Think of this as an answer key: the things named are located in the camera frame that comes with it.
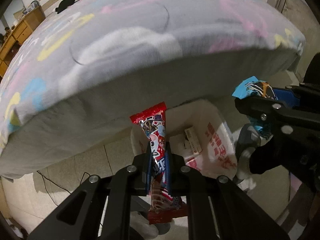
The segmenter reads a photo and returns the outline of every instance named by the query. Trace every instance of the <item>mattress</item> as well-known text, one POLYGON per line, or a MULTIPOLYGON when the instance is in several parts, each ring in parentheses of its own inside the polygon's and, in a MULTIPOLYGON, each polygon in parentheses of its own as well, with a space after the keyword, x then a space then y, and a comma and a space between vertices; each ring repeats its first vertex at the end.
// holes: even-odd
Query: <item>mattress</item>
POLYGON ((159 102, 231 94, 292 67, 304 43, 260 0, 80 0, 45 20, 4 75, 0 174, 83 152, 159 102))

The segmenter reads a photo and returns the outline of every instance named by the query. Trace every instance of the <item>red snack wrapper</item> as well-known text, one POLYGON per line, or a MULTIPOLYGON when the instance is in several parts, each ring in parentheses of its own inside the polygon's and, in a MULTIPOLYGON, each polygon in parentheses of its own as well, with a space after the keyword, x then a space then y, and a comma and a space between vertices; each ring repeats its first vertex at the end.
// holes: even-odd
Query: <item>red snack wrapper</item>
POLYGON ((148 212, 150 224, 169 223, 172 218, 187 215, 187 205, 180 197, 172 197, 167 190, 165 168, 165 111, 164 102, 139 114, 130 116, 133 123, 140 125, 150 139, 152 153, 151 208, 148 212))

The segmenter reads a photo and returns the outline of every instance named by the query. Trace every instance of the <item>white plastic bag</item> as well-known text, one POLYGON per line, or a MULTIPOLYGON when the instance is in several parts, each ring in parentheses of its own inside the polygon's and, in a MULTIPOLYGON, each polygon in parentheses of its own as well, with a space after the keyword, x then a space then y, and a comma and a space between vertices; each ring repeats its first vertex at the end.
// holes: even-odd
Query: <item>white plastic bag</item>
MULTIPOLYGON (((167 139, 183 133, 191 126, 196 131, 202 152, 186 164, 207 177, 225 175, 232 179, 237 166, 235 147, 229 127, 218 109, 209 101, 201 99, 166 111, 167 139)), ((138 125, 134 125, 131 130, 131 143, 135 155, 147 149, 148 138, 138 125)))

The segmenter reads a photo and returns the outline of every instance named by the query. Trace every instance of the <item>black stuffed toy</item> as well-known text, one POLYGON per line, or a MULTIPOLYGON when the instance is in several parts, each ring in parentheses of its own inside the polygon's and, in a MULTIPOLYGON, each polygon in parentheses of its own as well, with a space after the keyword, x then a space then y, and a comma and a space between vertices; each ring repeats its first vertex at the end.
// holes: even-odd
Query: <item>black stuffed toy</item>
POLYGON ((59 4, 59 6, 55 9, 57 14, 61 13, 65 9, 67 9, 69 6, 73 5, 76 2, 76 0, 62 0, 59 4))

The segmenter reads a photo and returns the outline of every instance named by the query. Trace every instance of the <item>desk drawer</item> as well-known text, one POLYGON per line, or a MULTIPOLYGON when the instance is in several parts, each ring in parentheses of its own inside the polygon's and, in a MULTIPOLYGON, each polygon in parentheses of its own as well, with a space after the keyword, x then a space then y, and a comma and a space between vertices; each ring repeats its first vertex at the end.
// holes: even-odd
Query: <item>desk drawer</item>
POLYGON ((6 41, 6 44, 1 49, 0 59, 3 60, 5 58, 8 51, 11 49, 12 45, 14 44, 14 42, 15 42, 15 39, 12 36, 10 36, 9 40, 6 41))
POLYGON ((7 71, 7 64, 4 63, 4 62, 1 62, 0 64, 0 76, 3 77, 4 76, 4 73, 7 71))
POLYGON ((18 27, 14 30, 12 35, 17 39, 20 34, 24 31, 24 29, 27 27, 27 25, 24 22, 21 22, 18 27))
POLYGON ((25 28, 25 30, 17 38, 17 41, 20 43, 20 45, 24 43, 24 41, 30 36, 31 33, 32 33, 32 30, 30 30, 29 28, 25 28))

